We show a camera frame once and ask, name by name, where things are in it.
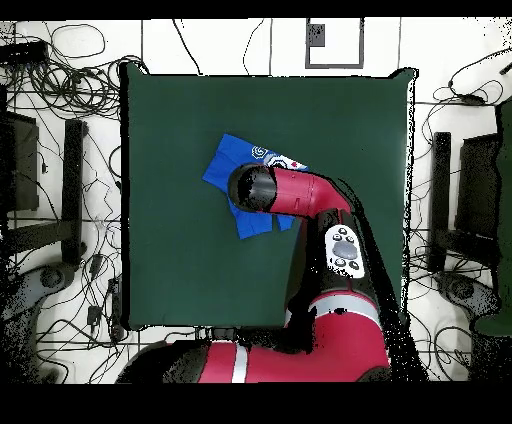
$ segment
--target blue shirt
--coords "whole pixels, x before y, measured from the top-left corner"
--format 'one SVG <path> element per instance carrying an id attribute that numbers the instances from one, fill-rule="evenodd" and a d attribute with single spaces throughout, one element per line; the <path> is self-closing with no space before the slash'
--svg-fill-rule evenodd
<path id="1" fill-rule="evenodd" d="M 237 137 L 224 134 L 215 156 L 203 175 L 203 180 L 228 192 L 228 179 L 231 173 L 245 163 L 263 163 L 267 166 L 281 166 L 287 169 L 306 171 L 308 168 L 286 156 L 255 146 Z M 245 212 L 238 209 L 227 196 L 229 208 L 235 217 L 238 235 L 241 239 L 272 231 L 272 214 Z M 293 216 L 278 215 L 277 222 L 281 231 L 289 230 Z"/>

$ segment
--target wire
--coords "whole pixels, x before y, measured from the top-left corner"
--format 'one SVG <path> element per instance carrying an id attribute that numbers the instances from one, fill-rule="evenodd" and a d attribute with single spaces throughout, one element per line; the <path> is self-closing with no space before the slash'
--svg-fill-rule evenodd
<path id="1" fill-rule="evenodd" d="M 43 188 L 43 186 L 39 183 L 39 181 L 35 181 L 33 180 L 32 178 L 30 178 L 28 175 L 25 175 L 23 172 L 20 172 L 18 170 L 16 170 L 16 174 L 18 175 L 21 175 L 22 177 L 25 177 L 27 180 L 29 181 L 32 181 L 36 186 L 38 186 L 42 191 L 43 193 L 45 194 L 46 198 L 48 199 L 48 203 L 50 204 L 50 208 L 52 209 L 52 212 L 53 212 L 53 216 L 55 217 L 55 220 L 57 221 L 57 224 L 60 224 L 60 219 L 59 217 L 57 216 L 57 212 L 55 212 L 55 208 L 53 206 L 53 203 L 52 201 L 50 200 L 50 196 L 48 196 L 48 193 L 46 192 L 46 190 Z"/>
<path id="2" fill-rule="evenodd" d="M 89 381 L 87 382 L 87 384 L 92 384 L 92 382 L 96 379 L 93 380 L 93 377 L 96 375 L 96 373 L 100 370 L 100 368 L 104 365 L 104 364 L 108 364 L 108 361 L 110 361 L 111 358 L 113 358 L 115 355 L 117 355 L 118 353 L 117 352 L 114 352 L 112 353 L 111 355 L 109 354 L 107 359 L 105 359 L 99 366 L 98 368 L 96 368 L 93 373 L 91 374 L 91 376 L 89 377 Z"/>
<path id="3" fill-rule="evenodd" d="M 445 351 L 444 349 L 442 349 L 442 348 L 441 348 L 441 349 L 439 349 L 439 348 L 438 348 L 438 344 L 437 344 L 437 339 L 438 339 L 438 337 L 439 337 L 443 332 L 445 332 L 445 331 L 447 331 L 447 330 L 458 330 L 458 331 L 461 331 L 461 332 L 463 332 L 466 336 L 468 336 L 470 339 L 472 339 L 472 336 L 471 336 L 471 334 L 470 334 L 468 331 L 464 330 L 463 328 L 457 327 L 457 326 L 455 326 L 455 325 L 451 325 L 451 326 L 448 326 L 448 327 L 444 327 L 444 328 L 442 328 L 442 329 L 441 329 L 441 330 L 439 330 L 439 331 L 435 334 L 435 336 L 434 336 L 434 355 L 435 355 L 435 357 L 436 357 L 437 365 L 439 366 L 439 369 L 441 370 L 441 372 L 446 376 L 446 378 L 448 378 L 448 380 L 450 380 L 450 381 L 453 381 L 453 379 L 452 379 L 452 378 L 447 374 L 447 372 L 445 371 L 444 367 L 441 365 L 441 362 L 444 362 L 444 361 L 441 361 L 441 359 L 440 359 L 440 356 L 439 356 L 439 350 L 442 350 L 442 351 L 443 351 L 443 353 L 444 353 L 445 355 L 447 355 L 448 357 L 451 357 L 452 359 L 453 359 L 453 357 L 452 357 L 451 355 L 448 355 L 448 353 L 446 353 L 446 351 Z M 462 365 L 462 366 L 463 366 L 463 367 L 465 367 L 466 369 L 469 369 L 469 367 L 467 366 L 466 361 L 464 361 L 464 362 L 459 362 L 458 360 L 456 360 L 456 362 L 458 362 L 460 365 Z"/>
<path id="4" fill-rule="evenodd" d="M 23 261 L 25 261 L 25 259 L 27 259 L 36 250 L 39 250 L 39 249 L 32 249 L 30 252 L 28 252 L 25 256 L 23 256 L 23 258 L 20 261 L 16 262 L 15 266 L 19 268 L 19 266 L 23 263 Z"/>
<path id="5" fill-rule="evenodd" d="M 452 171 L 452 172 L 450 172 L 450 175 L 452 175 L 452 174 L 457 174 L 457 173 L 459 173 L 460 171 L 461 171 L 460 169 L 457 169 L 456 171 Z M 421 184 L 418 184 L 418 185 L 414 186 L 412 189 L 414 190 L 414 189 L 416 189 L 416 188 L 418 188 L 418 187 L 421 187 L 422 185 L 428 184 L 428 183 L 429 183 L 429 182 L 431 182 L 431 181 L 432 181 L 432 178 L 431 178 L 430 180 L 427 180 L 427 181 L 425 181 L 425 182 L 422 182 Z"/>
<path id="6" fill-rule="evenodd" d="M 199 69 L 199 65 L 197 64 L 196 60 L 194 59 L 194 56 L 192 56 L 192 53 L 190 53 L 190 50 L 188 49 L 187 47 L 187 44 L 185 43 L 185 40 L 183 39 L 183 36 L 181 35 L 181 31 L 180 29 L 178 28 L 178 25 L 176 24 L 176 19 L 173 19 L 172 20 L 172 23 L 174 25 L 174 28 L 176 28 L 176 31 L 178 32 L 178 35 L 180 37 L 180 40 L 181 40 L 181 44 L 183 44 L 183 47 L 185 48 L 185 50 L 187 51 L 190 59 L 192 59 L 192 62 L 194 62 L 194 65 L 196 65 L 196 68 L 197 68 L 197 74 L 198 75 L 203 75 L 201 73 L 201 70 Z"/>
<path id="7" fill-rule="evenodd" d="M 121 175 L 114 172 L 112 169 L 112 156 L 114 156 L 114 153 L 117 152 L 121 148 L 121 145 L 117 146 L 112 152 L 110 153 L 110 156 L 108 157 L 108 170 L 112 175 L 115 175 L 117 178 L 121 178 Z"/>
<path id="8" fill-rule="evenodd" d="M 62 367 L 66 370 L 66 375 L 64 376 L 64 379 L 61 381 L 60 384 L 64 384 L 68 378 L 68 375 L 69 375 L 69 368 L 67 365 L 64 365 L 64 364 L 61 364 L 60 362 L 57 362 L 57 361 L 52 361 L 51 359 L 48 359 L 48 358 L 43 358 L 41 355 L 39 355 L 39 353 L 36 353 L 36 356 L 43 362 L 47 362 L 49 364 L 53 364 L 53 365 L 57 365 L 59 367 Z"/>
<path id="9" fill-rule="evenodd" d="M 261 22 L 256 26 L 256 28 L 254 28 L 252 30 L 251 36 L 249 37 L 249 41 L 247 41 L 247 46 L 245 46 L 245 52 L 244 52 L 244 56 L 242 58 L 242 63 L 244 64 L 244 69 L 245 69 L 245 72 L 247 72 L 247 75 L 250 75 L 250 74 L 249 74 L 249 71 L 247 70 L 247 66 L 245 66 L 245 55 L 247 54 L 247 49 L 249 48 L 249 44 L 251 44 L 252 36 L 256 32 L 256 30 L 261 26 L 261 24 L 263 23 L 264 20 L 265 20 L 265 18 L 263 18 L 261 20 Z"/>
<path id="10" fill-rule="evenodd" d="M 48 25 L 46 22 L 44 22 L 44 24 L 46 25 L 46 29 L 48 30 L 48 32 L 50 31 L 48 29 Z M 101 50 L 98 51 L 98 52 L 95 52 L 95 53 L 91 53 L 91 54 L 88 54 L 88 55 L 81 55 L 81 56 L 69 56 L 69 55 L 62 55 L 62 57 L 65 57 L 66 59 L 84 59 L 84 58 L 87 58 L 87 57 L 93 57 L 93 56 L 97 56 L 101 53 L 103 53 L 105 51 L 105 47 L 106 47 L 106 41 L 105 41 L 105 36 L 103 35 L 103 33 L 98 29 L 96 28 L 95 26 L 93 25 L 89 25 L 89 24 L 75 24 L 75 25 L 62 25 L 62 26 L 59 26 L 57 27 L 56 29 L 53 30 L 53 32 L 50 34 L 50 44 L 52 46 L 55 46 L 55 41 L 54 41 L 54 38 L 55 38 L 55 33 L 57 31 L 61 31 L 63 29 L 66 29 L 66 28 L 83 28 L 83 27 L 89 27 L 89 28 L 92 28 L 94 29 L 95 31 L 97 31 L 100 36 L 101 36 L 101 41 L 102 41 L 102 47 L 101 47 Z M 57 55 L 61 55 L 60 51 L 55 49 L 54 50 L 54 53 L 57 54 Z"/>
<path id="11" fill-rule="evenodd" d="M 43 119 L 43 117 L 41 116 L 39 111 L 40 110 L 48 110 L 48 111 L 52 112 L 55 116 L 57 116 L 58 118 L 61 118 L 61 119 L 68 119 L 68 118 L 70 118 L 69 114 L 71 114 L 72 117 L 75 117 L 77 119 L 84 118 L 87 116 L 96 115 L 96 116 L 100 116 L 100 117 L 103 117 L 106 119 L 118 120 L 119 119 L 119 84 L 117 81 L 114 80 L 114 78 L 117 77 L 117 79 L 119 79 L 120 64 L 129 62 L 129 63 L 135 64 L 140 69 L 144 70 L 146 73 L 149 73 L 149 70 L 147 69 L 146 65 L 142 62 L 142 60 L 139 59 L 137 56 L 124 56 L 121 59 L 117 59 L 117 60 L 111 61 L 111 62 L 106 62 L 101 65 L 89 66 L 89 67 L 83 67 L 83 68 L 77 69 L 70 65 L 68 59 L 76 59 L 79 57 L 81 58 L 81 57 L 94 56 L 94 55 L 100 54 L 101 51 L 103 51 L 105 49 L 106 42 L 105 42 L 105 38 L 104 38 L 103 34 L 101 34 L 101 31 L 99 31 L 97 28 L 93 27 L 92 25 L 83 24 L 83 25 L 76 25 L 76 26 L 64 25 L 62 27 L 58 27 L 57 29 L 55 29 L 53 31 L 53 33 L 50 33 L 50 29 L 48 28 L 48 25 L 46 23 L 44 23 L 44 25 L 46 26 L 46 29 L 50 36 L 49 43 L 46 42 L 45 40 L 38 38 L 38 37 L 24 36 L 24 35 L 20 35 L 16 32 L 13 34 L 12 37 L 9 35 L 9 39 L 7 40 L 7 42 L 10 42 L 10 41 L 14 42 L 14 37 L 16 37 L 16 36 L 18 36 L 20 39 L 24 39 L 25 41 L 29 41 L 29 40 L 43 41 L 51 49 L 51 56 L 53 56 L 54 59 L 49 60 L 48 63 L 46 63 L 46 64 L 40 64 L 40 65 L 36 65 L 36 66 L 34 66 L 34 65 L 18 65 L 18 66 L 13 66 L 13 67 L 6 67 L 6 68 L 2 68 L 0 66 L 0 68 L 4 70 L 5 81 L 8 85 L 8 89 L 10 91 L 12 90 L 14 92 L 12 97 L 10 97 L 10 99 L 8 100 L 9 107 L 11 107 L 13 102 L 15 104 L 16 97 L 18 96 L 18 94 L 20 92 L 22 92 L 22 90 L 25 89 L 25 86 L 28 85 L 29 83 L 32 85 L 33 91 L 35 91 L 35 93 L 42 99 L 42 101 L 44 103 L 44 107 L 39 107 L 39 105 L 36 105 L 36 103 L 34 102 L 32 97 L 29 96 L 28 93 L 24 93 L 29 98 L 31 107 L 28 107 L 28 108 L 19 108 L 18 107 L 18 109 L 33 109 L 33 110 L 35 110 L 35 112 L 38 114 L 39 118 L 43 122 L 44 126 L 46 127 L 47 131 L 49 132 L 51 138 L 57 145 L 57 152 L 47 146 L 44 146 L 38 140 L 39 146 L 41 147 L 41 149 L 44 148 L 45 150 L 50 151 L 55 156 L 59 157 L 59 159 L 61 159 L 61 161 L 62 161 L 63 154 L 62 154 L 61 146 L 57 142 L 51 129 L 48 127 L 45 119 Z M 91 55 L 82 55 L 82 56 L 69 56 L 69 55 L 62 53 L 59 50 L 59 48 L 55 46 L 55 42 L 56 42 L 58 36 L 61 35 L 60 30 L 65 31 L 66 29 L 70 29 L 71 27 L 73 27 L 73 28 L 91 27 L 92 29 L 98 31 L 102 38 L 101 51 L 97 51 Z M 109 162 L 107 162 L 105 159 L 105 156 L 103 155 L 103 152 L 100 149 L 100 146 L 98 145 L 96 140 L 90 134 L 89 134 L 89 137 L 92 140 L 92 142 L 95 144 L 96 148 L 98 149 L 103 162 L 105 163 L 109 173 L 112 176 L 112 180 L 114 182 L 116 182 L 116 175 L 117 175 L 117 178 L 119 178 L 120 176 L 119 176 L 119 174 L 112 172 L 113 170 L 110 165 L 112 162 L 113 155 L 109 158 L 110 159 Z M 35 153 L 40 154 L 41 157 L 43 158 L 43 162 L 45 162 L 44 156 L 40 152 L 35 152 Z M 95 178 L 93 181 L 91 181 L 90 183 L 87 183 L 87 184 L 83 184 L 83 186 L 82 186 L 84 209 L 86 210 L 90 220 L 95 221 L 89 211 L 85 193 L 89 192 L 93 188 L 93 186 L 96 185 L 96 183 L 100 183 L 100 184 L 104 185 L 107 188 L 107 190 L 105 192 L 103 200 L 104 200 L 104 203 L 107 205 L 107 207 L 110 210 L 109 214 L 102 221 L 103 225 L 105 226 L 106 225 L 105 221 L 108 220 L 109 216 L 111 216 L 111 214 L 114 213 L 113 209 L 110 207 L 110 205 L 107 201 L 108 193 L 111 191 L 112 187 L 98 179 L 98 171 L 91 166 L 91 163 L 89 161 L 87 161 L 87 159 L 85 158 L 85 154 L 84 154 L 84 162 L 86 162 L 89 165 L 89 167 L 92 169 L 93 173 L 95 174 Z M 33 182 L 34 182 L 34 184 L 40 186 L 40 184 L 38 184 L 38 182 L 36 182 L 36 181 L 33 181 Z M 52 212 L 54 213 L 54 216 L 55 216 L 57 222 L 60 222 L 59 218 L 55 212 L 55 208 L 51 204 L 48 193 L 44 190 L 43 187 L 40 186 L 40 188 L 43 190 L 46 197 L 48 198 L 48 201 L 52 208 Z M 95 247 L 94 251 L 92 252 L 91 256 L 87 259 L 87 261 L 84 261 L 84 265 L 83 265 L 83 269 L 82 269 L 82 278 L 81 278 L 82 287 L 81 287 L 80 291 L 75 296 L 73 296 L 71 299 L 67 299 L 62 302 L 57 302 L 57 303 L 55 303 L 47 308 L 43 308 L 43 309 L 51 309 L 55 306 L 62 305 L 64 303 L 68 303 L 68 302 L 72 301 L 73 299 L 76 299 L 79 296 L 83 297 L 82 301 L 80 302 L 81 304 L 79 305 L 78 309 L 76 310 L 76 313 L 71 318 L 71 320 L 64 320 L 64 319 L 56 320 L 47 329 L 47 331 L 45 331 L 43 333 L 38 333 L 37 334 L 37 337 L 38 337 L 37 342 L 41 342 L 49 334 L 56 334 L 56 333 L 64 330 L 67 326 L 71 326 L 75 329 L 78 329 L 78 327 L 76 327 L 76 325 L 74 324 L 74 320 L 77 318 L 78 314 L 83 309 L 83 306 L 87 302 L 89 304 L 97 304 L 97 305 L 99 305 L 101 303 L 101 309 L 102 309 L 102 321 L 101 322 L 102 322 L 102 324 L 100 326 L 98 326 L 98 333 L 95 335 L 95 337 L 93 337 L 92 335 L 89 336 L 87 333 L 85 333 L 83 331 L 77 332 L 75 337 L 78 334 L 82 334 L 84 337 L 87 338 L 88 346 L 85 349 L 90 350 L 90 349 L 94 349 L 97 347 L 102 347 L 102 348 L 108 348 L 108 349 L 115 348 L 117 351 L 116 344 L 104 343 L 104 342 L 98 341 L 98 337 L 101 334 L 101 328 L 104 325 L 104 323 L 106 322 L 106 325 L 109 328 L 112 323 L 112 318 L 107 313 L 107 305 L 106 305 L 107 293 L 102 291 L 102 289 L 100 289 L 100 285 L 98 283 L 99 283 L 100 278 L 105 273 L 109 272 L 110 267 L 112 269 L 111 272 L 113 272 L 114 276 L 116 276 L 116 264 L 114 263 L 114 261 L 119 256 L 120 247 L 115 245 L 114 236 L 116 234 L 116 231 L 119 231 L 119 230 L 120 230 L 120 228 L 118 226 L 116 226 L 114 223 L 109 223 L 108 225 L 106 225 L 105 236 L 103 237 L 103 242 L 101 241 L 102 239 L 100 238 L 100 232 L 97 231 L 96 247 Z M 100 253 L 106 244 L 108 244 L 110 247 L 112 247 L 112 249 L 114 249 L 113 253 L 110 253 L 109 255 Z M 32 251 L 29 252 L 23 259 L 21 259 L 18 262 L 18 265 L 21 264 L 31 253 L 33 253 L 33 252 Z M 88 276 L 86 270 L 87 270 L 87 267 L 88 267 L 90 261 L 94 257 L 94 255 L 98 255 L 98 254 L 101 255 L 101 257 L 103 258 L 102 267 L 99 271 L 97 278 L 95 280 L 90 280 L 88 278 L 89 276 Z M 101 297 L 98 297 L 98 295 L 95 294 L 98 291 L 101 294 Z M 60 326 L 60 328 L 57 329 L 58 324 L 62 324 L 62 323 L 64 323 L 65 325 Z M 65 349 L 64 346 L 61 346 L 59 349 L 46 349 L 44 351 L 46 352 L 46 351 L 51 350 L 52 351 L 52 353 L 50 355 L 50 357 L 51 357 L 59 351 L 78 350 L 78 349 Z M 46 358 L 46 361 L 48 363 L 54 363 L 57 366 L 63 367 L 66 370 L 66 376 L 64 378 L 64 381 L 66 381 L 66 379 L 68 378 L 68 374 L 69 374 L 69 369 L 66 367 L 66 365 L 60 364 L 56 361 L 51 361 L 51 359 L 49 359 L 49 358 Z M 108 369 L 110 369 L 111 366 L 113 366 L 113 365 L 114 364 L 110 365 L 107 363 L 107 366 L 109 366 Z M 107 366 L 105 367 L 104 373 L 108 371 Z"/>
<path id="12" fill-rule="evenodd" d="M 506 49 L 502 49 L 502 50 L 498 50 L 497 52 L 494 52 L 494 53 L 491 53 L 491 54 L 488 54 L 487 56 L 484 56 L 483 58 L 475 61 L 475 62 L 472 62 L 470 63 L 469 65 L 466 65 L 466 66 L 463 66 L 462 68 L 460 68 L 457 72 L 455 72 L 452 77 L 450 78 L 450 81 L 448 81 L 448 88 L 451 90 L 451 92 L 457 96 L 457 97 L 460 97 L 461 94 L 458 94 L 454 89 L 453 89 L 453 80 L 454 78 L 460 73 L 462 72 L 464 69 L 467 69 L 473 65 L 476 65 L 477 63 L 480 63 L 480 62 L 483 62 L 484 60 L 486 59 L 489 59 L 491 57 L 497 57 L 501 54 L 504 54 L 504 53 L 508 53 L 508 52 L 511 52 L 512 51 L 512 47 L 507 47 Z"/>
<path id="13" fill-rule="evenodd" d="M 190 336 L 192 334 L 195 334 L 195 331 L 191 331 L 189 333 L 182 333 L 179 331 L 171 331 L 170 333 L 167 333 L 167 335 L 164 338 L 164 341 L 167 341 L 167 338 L 170 336 Z"/>

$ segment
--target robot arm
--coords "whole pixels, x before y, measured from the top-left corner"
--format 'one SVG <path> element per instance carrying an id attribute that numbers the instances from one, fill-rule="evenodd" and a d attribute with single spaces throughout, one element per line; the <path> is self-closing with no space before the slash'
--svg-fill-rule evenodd
<path id="1" fill-rule="evenodd" d="M 362 206 L 346 191 L 307 172 L 261 164 L 233 171 L 228 194 L 237 207 L 302 218 L 291 269 L 296 284 L 289 284 L 286 324 L 276 338 L 255 344 L 262 333 L 240 329 L 237 343 L 210 342 L 194 356 L 200 359 L 182 361 L 199 369 L 194 381 L 389 379 L 388 356 L 393 380 L 427 380 Z"/>

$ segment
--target logo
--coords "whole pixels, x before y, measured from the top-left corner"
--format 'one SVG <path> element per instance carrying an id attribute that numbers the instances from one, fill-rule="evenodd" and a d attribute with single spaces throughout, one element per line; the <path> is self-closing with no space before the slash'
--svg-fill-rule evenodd
<path id="1" fill-rule="evenodd" d="M 267 166 L 273 166 L 276 168 L 297 169 L 299 171 L 306 169 L 306 166 L 302 165 L 301 163 L 276 153 L 271 153 L 265 156 L 263 163 Z"/>
<path id="2" fill-rule="evenodd" d="M 268 152 L 267 149 L 264 149 L 263 147 L 254 146 L 252 148 L 252 156 L 255 159 L 261 159 L 265 156 L 265 154 Z"/>

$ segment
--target green table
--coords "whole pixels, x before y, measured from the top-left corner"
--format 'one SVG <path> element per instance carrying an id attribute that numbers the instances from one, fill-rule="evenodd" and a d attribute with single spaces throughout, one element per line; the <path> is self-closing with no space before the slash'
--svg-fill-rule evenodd
<path id="1" fill-rule="evenodd" d="M 399 299 L 413 70 L 390 78 L 126 72 L 131 326 L 283 324 L 298 222 L 239 240 L 226 195 L 201 180 L 224 133 L 349 182 Z"/>

